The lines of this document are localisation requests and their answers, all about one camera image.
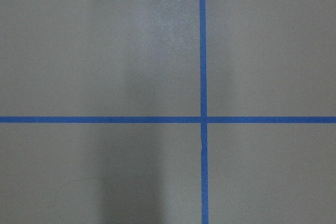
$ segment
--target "gray floor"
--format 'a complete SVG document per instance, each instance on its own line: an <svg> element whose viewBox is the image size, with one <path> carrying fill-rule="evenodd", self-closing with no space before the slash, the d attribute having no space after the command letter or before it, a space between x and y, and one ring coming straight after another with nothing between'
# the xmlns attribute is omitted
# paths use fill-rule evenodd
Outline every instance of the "gray floor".
<svg viewBox="0 0 336 224"><path fill-rule="evenodd" d="M206 0L208 115L335 116L335 0ZM198 116L199 0L0 0L0 116ZM334 124L210 124L209 220L336 221ZM198 124L0 124L0 222L201 223Z"/></svg>

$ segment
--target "gray surface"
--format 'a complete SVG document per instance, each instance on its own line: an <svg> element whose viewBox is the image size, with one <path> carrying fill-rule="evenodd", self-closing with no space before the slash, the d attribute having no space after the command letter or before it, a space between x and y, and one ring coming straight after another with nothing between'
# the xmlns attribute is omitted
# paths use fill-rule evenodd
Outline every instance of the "gray surface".
<svg viewBox="0 0 336 224"><path fill-rule="evenodd" d="M209 115L335 115L335 17L335 0L207 0Z"/></svg>
<svg viewBox="0 0 336 224"><path fill-rule="evenodd" d="M211 124L209 221L336 222L333 124Z"/></svg>
<svg viewBox="0 0 336 224"><path fill-rule="evenodd" d="M0 222L201 223L199 131L0 124Z"/></svg>
<svg viewBox="0 0 336 224"><path fill-rule="evenodd" d="M1 115L199 114L198 0L0 1Z"/></svg>

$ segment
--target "blue line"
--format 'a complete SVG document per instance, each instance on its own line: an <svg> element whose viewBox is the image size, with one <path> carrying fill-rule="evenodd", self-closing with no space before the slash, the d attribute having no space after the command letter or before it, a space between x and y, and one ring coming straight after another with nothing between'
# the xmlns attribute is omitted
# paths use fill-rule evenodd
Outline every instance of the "blue line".
<svg viewBox="0 0 336 224"><path fill-rule="evenodd" d="M208 139L207 139L207 85L206 85L206 13L205 0L199 0L199 67L201 84L201 188L202 188L202 224L209 223L208 207Z"/></svg>
<svg viewBox="0 0 336 224"><path fill-rule="evenodd" d="M336 123L336 116L208 116L208 123Z"/></svg>
<svg viewBox="0 0 336 224"><path fill-rule="evenodd" d="M199 116L0 116L0 123L200 123Z"/></svg>

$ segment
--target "vertical blue line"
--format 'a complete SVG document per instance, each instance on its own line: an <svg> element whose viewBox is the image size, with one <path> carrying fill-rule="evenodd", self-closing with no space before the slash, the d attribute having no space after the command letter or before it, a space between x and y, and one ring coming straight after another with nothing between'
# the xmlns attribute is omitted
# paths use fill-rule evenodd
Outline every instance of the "vertical blue line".
<svg viewBox="0 0 336 224"><path fill-rule="evenodd" d="M207 140L207 86L206 86L206 16L205 0L199 0L199 64L201 83L201 188L202 188L202 224L209 223L208 207L208 140Z"/></svg>

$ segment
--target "horizontal blue line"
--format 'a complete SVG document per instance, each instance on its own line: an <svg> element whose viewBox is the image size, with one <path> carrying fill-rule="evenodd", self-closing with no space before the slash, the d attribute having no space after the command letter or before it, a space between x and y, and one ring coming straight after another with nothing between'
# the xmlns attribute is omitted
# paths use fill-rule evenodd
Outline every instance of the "horizontal blue line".
<svg viewBox="0 0 336 224"><path fill-rule="evenodd" d="M0 123L336 123L336 116L0 116Z"/></svg>
<svg viewBox="0 0 336 224"><path fill-rule="evenodd" d="M336 123L336 116L208 116L208 123Z"/></svg>
<svg viewBox="0 0 336 224"><path fill-rule="evenodd" d="M199 116L0 116L0 123L200 123Z"/></svg>

